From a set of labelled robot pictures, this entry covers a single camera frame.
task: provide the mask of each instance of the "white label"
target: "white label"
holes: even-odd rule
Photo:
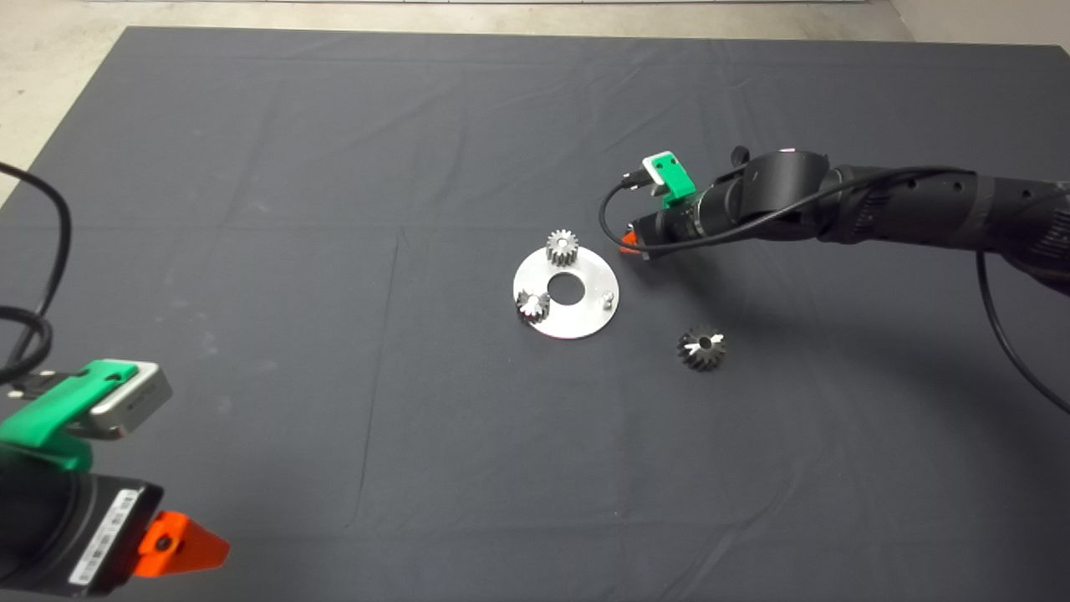
[[[126,523],[126,518],[129,516],[131,509],[134,508],[134,503],[137,501],[138,495],[140,494],[137,493],[137,490],[121,490],[119,495],[116,496],[114,501],[111,503],[111,507],[104,514],[104,521],[101,521],[101,525],[96,527],[93,539],[89,540],[86,552],[82,552],[81,560],[78,560],[78,564],[75,565],[68,580],[72,584],[89,585],[93,581],[93,577],[96,576],[96,571],[101,568],[101,562],[104,561],[104,557],[111,550],[111,544],[116,541],[116,535],[119,534],[119,530],[123,528],[123,524]]]

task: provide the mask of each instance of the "metal gear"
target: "metal gear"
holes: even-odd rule
[[[554,265],[568,265],[580,251],[580,238],[569,230],[554,230],[546,238],[546,258]]]
[[[517,314],[528,324],[536,324],[550,313],[550,293],[535,294],[521,290],[517,294]]]
[[[698,326],[679,338],[676,351],[691,370],[709,371],[724,357],[724,336],[708,326]]]

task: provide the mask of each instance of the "green mount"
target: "green mount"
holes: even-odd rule
[[[661,195],[662,209],[684,202],[697,189],[676,155],[669,151],[647,156],[643,167],[654,177],[654,194]]]
[[[0,423],[0,447],[55,464],[63,470],[86,472],[93,464],[89,444],[63,432],[68,422],[137,374],[129,362],[94,360]]]

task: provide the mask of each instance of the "aluminum disc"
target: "aluminum disc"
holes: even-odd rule
[[[549,290],[550,278],[572,274],[583,282],[583,297],[571,306],[550,298],[550,312],[532,328],[554,339],[582,339],[609,324],[621,300],[616,275],[605,259],[594,250],[580,247],[576,260],[568,265],[554,265],[546,258],[546,248],[528,256],[513,277],[513,297],[521,290],[539,294]]]

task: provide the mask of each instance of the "black cable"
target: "black cable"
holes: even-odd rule
[[[63,269],[66,268],[67,256],[71,253],[71,209],[59,190],[33,173],[3,161],[0,161],[0,173],[6,173],[41,190],[42,194],[52,201],[52,204],[56,206],[56,213],[59,215],[59,243],[56,247],[56,256],[52,259],[52,268],[48,274],[48,281],[45,282],[45,291],[41,296],[41,300],[39,300],[36,308],[34,308],[34,313],[39,318],[44,318],[48,308],[52,305],[52,297],[60,285],[60,280],[63,279]],[[11,355],[7,357],[9,367],[22,358],[22,354],[26,353],[26,349],[30,345],[30,340],[33,338],[34,333],[35,330],[29,326],[22,330],[18,341],[15,342],[15,346],[11,351]]]
[[[969,169],[962,169],[961,167],[944,167],[938,165],[922,165],[917,167],[897,167],[895,169],[885,169],[883,171],[877,171],[876,173],[871,173],[869,175],[862,175],[861,177],[855,177],[853,180],[840,182],[839,184],[836,184],[828,188],[817,190],[812,195],[802,197],[801,199],[789,204],[788,206],[784,206],[783,209],[778,209],[777,211],[774,211],[771,213],[766,213],[761,217],[740,223],[739,226],[736,226],[735,228],[732,228],[730,230],[725,230],[723,232],[710,234],[694,240],[687,240],[683,242],[671,242],[667,244],[631,244],[623,242],[617,237],[615,233],[613,233],[613,230],[609,227],[609,222],[606,219],[606,209],[609,206],[609,201],[613,198],[614,195],[616,195],[616,192],[621,191],[622,189],[632,187],[632,185],[627,181],[628,175],[626,175],[625,180],[618,183],[616,186],[614,186],[613,189],[610,190],[605,198],[602,198],[601,204],[598,205],[598,225],[601,226],[602,232],[607,236],[609,236],[610,240],[612,240],[617,246],[624,248],[630,248],[631,250],[641,250],[641,251],[683,250],[685,248],[696,248],[699,246],[706,246],[710,244],[717,244],[719,242],[727,242],[729,240],[734,240],[739,234],[747,233],[763,223],[783,217],[784,215],[791,213],[792,211],[798,211],[800,207],[807,204],[816,202],[819,200],[822,200],[823,198],[832,196],[834,194],[854,187],[866,186],[874,182],[887,180],[889,177],[895,177],[897,175],[934,175],[937,173],[973,173],[973,172],[974,171]]]
[[[984,313],[989,317],[989,324],[992,325],[992,333],[996,336],[996,341],[999,342],[999,348],[1003,349],[1004,354],[1007,355],[1007,359],[1010,364],[1014,365],[1018,372],[1029,382],[1029,385],[1040,392],[1041,396],[1048,398],[1048,401],[1055,404],[1060,411],[1070,414],[1070,403],[1066,400],[1055,395],[1046,385],[1041,383],[1037,375],[1033,374],[1029,367],[1025,366],[1022,358],[1019,357],[1018,352],[1011,346],[1010,341],[1007,339],[1007,334],[1003,330],[1003,325],[999,324],[999,317],[996,315],[995,304],[992,303],[992,290],[989,287],[989,272],[984,263],[984,251],[977,251],[977,283],[981,287],[981,300],[984,303]]]
[[[0,385],[6,385],[30,373],[41,366],[52,349],[52,327],[40,314],[21,308],[0,306],[0,321],[10,321],[26,326],[28,333],[37,336],[37,345],[29,355],[0,368]]]

